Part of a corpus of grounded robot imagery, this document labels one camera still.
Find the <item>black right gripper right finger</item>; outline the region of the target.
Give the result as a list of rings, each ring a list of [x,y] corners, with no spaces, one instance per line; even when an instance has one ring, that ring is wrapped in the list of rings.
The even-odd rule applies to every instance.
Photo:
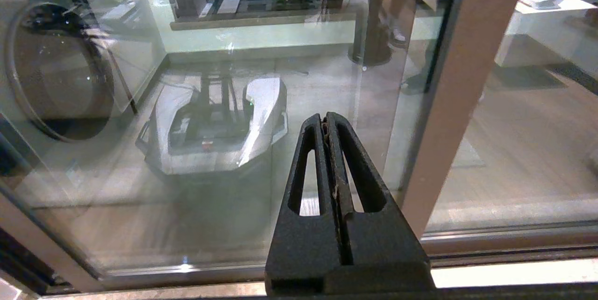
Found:
[[[340,266],[326,294],[430,291],[431,265],[348,119],[325,117]]]

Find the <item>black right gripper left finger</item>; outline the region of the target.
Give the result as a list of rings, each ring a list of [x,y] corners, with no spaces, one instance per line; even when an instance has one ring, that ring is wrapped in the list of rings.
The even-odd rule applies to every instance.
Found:
[[[319,215],[301,215],[308,154],[314,153]],[[341,266],[331,170],[319,114],[301,125],[265,264],[269,296],[324,291],[325,274]]]

